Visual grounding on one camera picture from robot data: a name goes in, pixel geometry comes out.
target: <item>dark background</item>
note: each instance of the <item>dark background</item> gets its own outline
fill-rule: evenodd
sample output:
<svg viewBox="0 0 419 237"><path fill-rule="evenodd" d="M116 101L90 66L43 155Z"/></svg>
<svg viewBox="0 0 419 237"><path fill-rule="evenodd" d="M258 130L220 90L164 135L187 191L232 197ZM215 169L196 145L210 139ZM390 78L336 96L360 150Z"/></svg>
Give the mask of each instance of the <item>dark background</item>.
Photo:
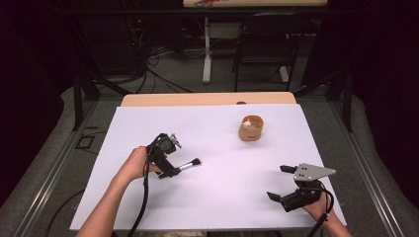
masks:
<svg viewBox="0 0 419 237"><path fill-rule="evenodd" d="M121 7L111 2L98 3L102 9ZM354 94L366 105L379 156L402 191L419 206L419 186L412 185L419 163L418 6L407 1L373 4L373 1L331 0L330 8L374 10L384 2L397 7L384 9L375 30L367 31L371 40L357 53L356 67L352 70ZM73 3L95 7L86 6L83 1ZM179 7L179 1L170 3L173 6L161 7ZM71 6L69 1L62 4ZM121 19L90 19L72 25L68 19L50 15L46 6L47 2L42 0L0 3L1 204L56 126L63 110L59 95L72 86L79 69L132 73L141 65L141 53L132 47ZM168 19L161 18L148 26L157 39L164 39L164 34L179 36L180 20ZM324 19L303 83L309 85L341 69L357 40L363 37L360 33L364 32L367 20ZM182 42L177 40L178 37L170 40L173 43L170 46L181 50Z"/></svg>

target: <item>white desk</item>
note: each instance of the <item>white desk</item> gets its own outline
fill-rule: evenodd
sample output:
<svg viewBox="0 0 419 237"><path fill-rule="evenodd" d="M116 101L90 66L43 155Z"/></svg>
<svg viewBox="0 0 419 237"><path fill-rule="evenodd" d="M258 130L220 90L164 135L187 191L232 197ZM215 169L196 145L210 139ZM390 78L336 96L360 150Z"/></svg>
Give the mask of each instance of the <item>white desk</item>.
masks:
<svg viewBox="0 0 419 237"><path fill-rule="evenodd" d="M184 0L186 8L240 8L240 7L324 7L327 0ZM203 83L210 82L211 52L210 52L210 21L205 18L206 57L204 61ZM281 68L283 79L288 80L288 73Z"/></svg>
<svg viewBox="0 0 419 237"><path fill-rule="evenodd" d="M135 100L141 103L141 96L127 96L130 102L124 100L124 107L117 109L70 229L81 227L131 149L149 144L161 132L176 133L183 145L168 157L174 166L196 157L203 164L164 180L150 174L148 205L138 229L258 230L314 224L302 209L286 213L266 194L284 196L295 190L293 175L282 173L281 165L322 166L304 114L292 94L144 95L144 107L132 107ZM149 99L153 96L171 100L152 102ZM199 106L208 104L199 98L209 96L214 97L209 103L215 105ZM248 105L226 105L228 101L246 101ZM252 101L289 104L249 104ZM176 103L193 106L178 107ZM265 122L258 141L244 142L238 137L238 127L247 115L258 115ZM333 193L329 179L321 181ZM126 190L115 229L131 229L142 197L142 180L136 180ZM335 210L345 223L339 205Z"/></svg>

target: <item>floor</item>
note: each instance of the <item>floor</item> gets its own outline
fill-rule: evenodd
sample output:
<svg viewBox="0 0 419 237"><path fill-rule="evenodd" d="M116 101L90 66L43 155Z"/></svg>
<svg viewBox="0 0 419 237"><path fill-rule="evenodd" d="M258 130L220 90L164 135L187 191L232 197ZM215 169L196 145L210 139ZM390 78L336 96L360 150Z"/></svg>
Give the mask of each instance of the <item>floor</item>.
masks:
<svg viewBox="0 0 419 237"><path fill-rule="evenodd" d="M303 66L309 55L311 39L307 39L305 47L300 52L298 58L299 70L294 75L292 83L292 91L300 88L300 78L303 73ZM203 57L185 57L176 53L167 52L161 54L150 61L155 62L156 65L149 65L150 69L158 72L162 78L170 79L172 82L182 87L193 89L194 92L230 92L232 91L233 73L231 73L231 58L234 50L229 47L228 41L220 40L215 43L213 51L211 83L203 85L202 71L203 71ZM256 72L258 76L266 73L266 77L277 77L273 72L275 70L265 70L263 72ZM255 73L252 70L245 71L244 74L252 76ZM141 78L138 80L130 80L128 77L114 77L111 78L114 82L120 84L122 87L135 91L141 84ZM282 90L282 88L274 88L269 86L268 89L256 88L252 85L242 85L240 91L255 91L255 90ZM64 113L51 134L48 141L45 143L42 151L37 156L32 167L28 170L25 177L23 177L20 185L12 193L6 204L0 209L0 233L2 236L40 236L45 233L48 223L52 215L58 210L61 204L70 197L70 193L76 194L86 184L89 177L89 169L94 165L96 154L100 150L101 143L94 143L89 151L82 149L74 149L82 134L103 131L108 123L112 120L112 111L110 108L117 107L121 102L121 96L109 90L104 86L98 85L102 93L99 102L84 101L85 122L82 124L81 130L78 132L72 131L74 124L74 108L72 91L68 90L61 95L65 101ZM374 140L371 137L368 129L368 122L366 121L363 104L357 98L354 98L353 105L353 133L345 132L345 128L339 123L339 112L341 110L340 103L328 104L324 101L322 95L327 90L327 87L320 87L310 93L310 95L299 99L299 103L305 104L308 117L314 118L312 130L316 136L316 143L319 143L319 152L327 154L327 159L339 166L339 161L334 159L334 156L341 156L343 148L331 143L330 137L340 137L346 140L348 144L348 156L353 156L354 159L348 161L348 165L354 167L348 172L348 177L354 176L353 182L342 185L342 193L350 190L345 198L347 206L356 206L357 202L362 201L359 194L351 191L356 184L365 189L366 202L371 203L373 209L376 211L371 215L362 214L362 204L359 203L360 208L346 209L348 216L360 216L358 220L351 220L354 226L360 226L358 230L354 230L355 236L384 236L382 233L387 233L388 236L416 236L419 229L416 224L419 221L419 214L417 209L409 204L409 201L400 193L397 184L389 175L386 168L382 165L374 150ZM148 77L139 93L173 93L173 88L168 87L163 80L158 77ZM330 116L336 117L336 122L321 121L321 116L315 108L327 105L326 111L333 112ZM327 129L328 126L336 125L333 132ZM97 134L97 140L104 138L104 134ZM77 157L82 159L77 163L69 160L68 157ZM77 182L73 185L71 182L74 177L80 177L83 182ZM71 219L70 212L61 213L58 215L55 222L55 230L53 233L62 233L63 235L72 236L74 233L67 233L68 227L65 227ZM365 223L371 219L377 219L377 226L366 226ZM285 236L297 236L292 230L282 231Z"/></svg>

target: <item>table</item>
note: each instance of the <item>table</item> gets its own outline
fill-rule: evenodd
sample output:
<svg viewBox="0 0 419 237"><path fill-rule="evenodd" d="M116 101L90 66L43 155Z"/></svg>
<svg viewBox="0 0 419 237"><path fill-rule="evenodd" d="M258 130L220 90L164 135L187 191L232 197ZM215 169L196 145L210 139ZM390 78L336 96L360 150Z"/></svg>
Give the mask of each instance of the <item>table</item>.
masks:
<svg viewBox="0 0 419 237"><path fill-rule="evenodd" d="M243 7L324 7L327 0L184 0L185 8L243 8ZM210 20L205 17L206 57L204 61L203 83L210 82ZM281 68L284 81L288 81L288 73Z"/></svg>
<svg viewBox="0 0 419 237"><path fill-rule="evenodd" d="M237 102L247 105L235 105ZM238 127L243 115L252 113L264 119L264 130L260 140L244 142L238 139ZM163 131L176 132L183 145L168 157L174 166L195 157L203 164L170 179L159 180L151 174L148 205L138 229L266 230L314 225L302 209L286 213L266 194L284 196L296 188L293 175L282 173L280 165L322 166L293 94L201 93L125 96L70 229L81 227L132 147L148 144ZM334 193L329 179L321 180ZM115 229L131 229L142 196L142 180L132 182ZM335 211L345 223L338 205Z"/></svg>

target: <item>hand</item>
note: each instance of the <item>hand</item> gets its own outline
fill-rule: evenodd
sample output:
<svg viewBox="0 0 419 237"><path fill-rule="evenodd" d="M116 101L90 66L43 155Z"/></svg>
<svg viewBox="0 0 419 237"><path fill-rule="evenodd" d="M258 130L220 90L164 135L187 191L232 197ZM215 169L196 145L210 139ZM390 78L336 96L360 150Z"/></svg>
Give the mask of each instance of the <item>hand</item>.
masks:
<svg viewBox="0 0 419 237"><path fill-rule="evenodd" d="M303 206L302 208L310 214L310 216L315 220L318 221L320 216L326 212L326 199L329 198L325 192L321 193L320 199L312 204Z"/></svg>
<svg viewBox="0 0 419 237"><path fill-rule="evenodd" d="M303 209L307 211L315 221L318 221L321 215L323 215L323 213L326 212L326 199L329 199L329 197L326 195L325 192L323 192L320 196L320 200L313 204L304 206ZM349 230L342 224L342 222L336 215L334 208L330 211L327 220L323 222L323 226L332 237L352 236Z"/></svg>
<svg viewBox="0 0 419 237"><path fill-rule="evenodd" d="M127 182L131 182L135 179L143 177L145 171L144 164L146 161L147 154L145 146L138 146L137 148L132 150L129 157L121 166L120 170L117 173L117 177L122 178ZM150 164L149 172L161 171L156 165Z"/></svg>

